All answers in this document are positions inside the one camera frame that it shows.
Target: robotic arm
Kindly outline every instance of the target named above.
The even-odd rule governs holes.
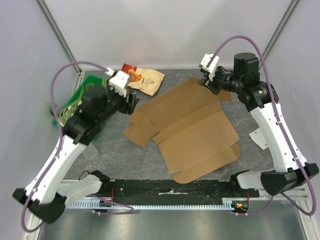
[[[258,123],[273,159],[273,170],[242,171],[232,175],[231,181],[234,187],[236,189],[265,189],[268,194],[275,196],[303,185],[306,180],[279,127],[267,83],[260,80],[259,59],[249,52],[236,54],[233,71],[227,71],[224,67],[218,66],[218,56],[208,66],[212,57],[213,54],[206,54],[200,63],[201,71],[204,72],[203,85],[215,95],[221,90],[237,94],[240,102],[245,105]],[[316,163],[308,163],[298,149],[283,118],[278,95],[274,87],[271,86],[271,88],[280,121],[296,149],[304,170],[311,179],[319,173],[319,168]]]
[[[117,111],[131,115],[139,101],[135,92],[127,89],[130,82],[128,74],[112,69],[108,69],[106,74],[110,77],[107,90],[101,85],[94,85],[81,96],[81,105],[63,127],[61,151],[38,188],[34,189],[34,186],[53,159],[59,142],[33,181],[26,188],[17,188],[13,193],[16,200],[25,204],[34,191],[27,207],[47,224],[55,222],[68,205],[97,193],[110,180],[95,170],[80,181],[59,187],[72,163],[101,131],[101,124]]]

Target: cardboard box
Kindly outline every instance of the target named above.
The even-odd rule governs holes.
[[[216,96],[199,78],[190,78],[175,88],[137,107],[124,134],[146,147],[159,146],[173,179],[189,183],[236,160],[239,136],[219,100],[231,102],[230,92]]]

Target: white wall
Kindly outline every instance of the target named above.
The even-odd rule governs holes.
[[[45,0],[76,60],[108,67],[197,68],[228,37],[246,35],[263,50],[290,0]],[[244,40],[229,43],[233,65]]]
[[[308,162],[320,167],[320,1],[300,1],[266,64],[286,123]],[[320,176],[316,190],[320,223]]]
[[[49,113],[50,80],[68,62],[34,0],[0,8],[0,239],[22,239],[22,205],[12,198],[38,173],[58,139]],[[76,72],[57,80],[56,103],[71,96]]]

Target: gray marble tabletop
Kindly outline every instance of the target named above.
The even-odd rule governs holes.
[[[164,69],[164,80],[154,96],[175,87],[191,77],[202,77],[198,69]],[[86,71],[85,76],[103,76],[102,71]],[[137,91],[140,98],[138,105],[145,103],[152,97]],[[262,150],[249,137],[249,133],[258,128],[257,123],[247,112],[245,106],[239,102],[236,95],[232,95],[233,102],[221,102],[223,110],[238,133],[240,140],[240,157],[201,179],[227,180],[230,175],[243,170],[268,170],[273,168],[273,161],[269,149]],[[146,148],[133,143],[124,136],[129,125],[129,116],[117,112],[104,125],[102,132],[92,142],[99,154],[93,157],[80,155],[67,172],[66,179],[78,179],[84,170],[98,169],[112,179],[172,179],[158,146],[151,140]]]

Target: orange snack bag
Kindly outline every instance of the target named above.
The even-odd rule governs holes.
[[[122,71],[131,76],[130,88],[139,89],[141,92],[153,96],[165,75],[153,69],[143,69],[136,66],[124,64]]]

